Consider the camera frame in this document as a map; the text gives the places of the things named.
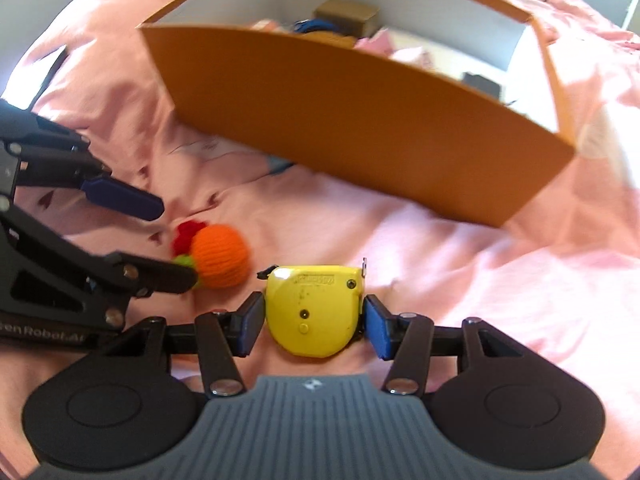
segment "silver bolt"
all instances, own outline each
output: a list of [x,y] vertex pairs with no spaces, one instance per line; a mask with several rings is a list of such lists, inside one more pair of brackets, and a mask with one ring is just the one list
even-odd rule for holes
[[391,379],[386,385],[386,390],[394,395],[411,395],[418,391],[418,383],[413,379]]
[[124,325],[124,314],[117,308],[108,308],[104,320],[114,328],[120,328]]
[[219,397],[233,397],[242,391],[242,383],[235,379],[218,379],[209,386],[211,393]]
[[136,280],[140,273],[138,272],[138,268],[134,265],[127,264],[122,268],[122,272],[125,278],[129,278],[130,280]]

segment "crocheted toy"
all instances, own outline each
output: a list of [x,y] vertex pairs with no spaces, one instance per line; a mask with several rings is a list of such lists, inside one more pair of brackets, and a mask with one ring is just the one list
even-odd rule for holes
[[178,225],[177,231],[172,243],[174,262],[193,267],[199,285],[236,286],[251,274],[249,248],[231,226],[189,220]]

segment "open box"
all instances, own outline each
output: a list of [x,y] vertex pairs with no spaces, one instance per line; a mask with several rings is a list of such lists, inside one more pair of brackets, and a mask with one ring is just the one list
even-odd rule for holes
[[[175,0],[141,25],[178,118],[462,221],[500,226],[574,154],[542,29],[504,0],[354,0],[377,6],[424,71],[294,34],[326,0]],[[502,86],[495,99],[465,72]]]

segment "bed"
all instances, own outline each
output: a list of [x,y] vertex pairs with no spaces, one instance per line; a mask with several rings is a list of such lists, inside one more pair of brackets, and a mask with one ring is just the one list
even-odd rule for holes
[[[89,205],[72,190],[20,190],[18,204],[86,250],[115,248],[169,259],[185,218],[234,225],[252,264],[357,265],[369,261],[367,291],[394,312],[442,325],[479,316],[573,374],[607,412],[593,464],[626,478],[640,462],[640,39],[581,0],[509,0],[545,27],[548,48],[578,134],[578,155],[502,229],[439,218],[399,198],[302,166],[270,174],[268,157],[216,149],[222,139],[180,124],[136,26],[171,0],[74,0],[16,67],[62,45],[69,56],[36,104],[43,116],[91,137],[114,176],[162,196],[166,213],[141,222]],[[235,309],[260,289],[134,300],[129,324],[149,315],[190,322],[213,308]],[[36,465],[22,434],[28,394],[73,356],[2,347],[0,468],[12,479]],[[364,343],[330,360],[295,358],[263,331],[238,362],[249,385],[259,374],[349,374],[382,381],[388,364]],[[174,373],[198,386],[197,363]],[[455,373],[433,365],[430,388]]]

